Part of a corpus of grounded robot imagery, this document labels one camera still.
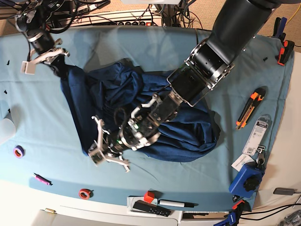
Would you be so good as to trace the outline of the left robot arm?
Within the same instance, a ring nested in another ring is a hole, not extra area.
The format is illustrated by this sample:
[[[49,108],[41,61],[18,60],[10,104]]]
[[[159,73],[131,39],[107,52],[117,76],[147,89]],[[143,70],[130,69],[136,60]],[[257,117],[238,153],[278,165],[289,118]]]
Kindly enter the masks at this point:
[[[98,138],[88,155],[94,164],[104,161],[122,165],[129,172],[129,161],[122,157],[127,149],[138,150],[154,144],[159,126],[173,119],[181,103],[195,106],[232,70],[235,58],[267,22],[281,0],[227,0],[221,8],[208,38],[202,40],[189,57],[167,78],[171,91],[164,98],[154,93],[149,102],[138,105],[116,133],[104,138],[104,121],[94,116]]]

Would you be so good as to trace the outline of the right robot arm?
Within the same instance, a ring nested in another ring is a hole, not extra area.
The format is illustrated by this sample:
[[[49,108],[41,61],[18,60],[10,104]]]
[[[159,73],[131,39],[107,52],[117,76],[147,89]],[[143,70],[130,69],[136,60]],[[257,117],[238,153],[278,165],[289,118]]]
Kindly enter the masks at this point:
[[[53,73],[61,78],[68,77],[68,66],[65,57],[70,53],[59,47],[63,43],[61,39],[54,40],[52,34],[66,31],[65,28],[56,30],[47,25],[47,20],[63,6],[63,0],[24,0],[12,16],[15,20],[15,28],[23,34],[29,44],[27,60],[22,62],[21,72],[34,75],[36,66],[44,64]]]

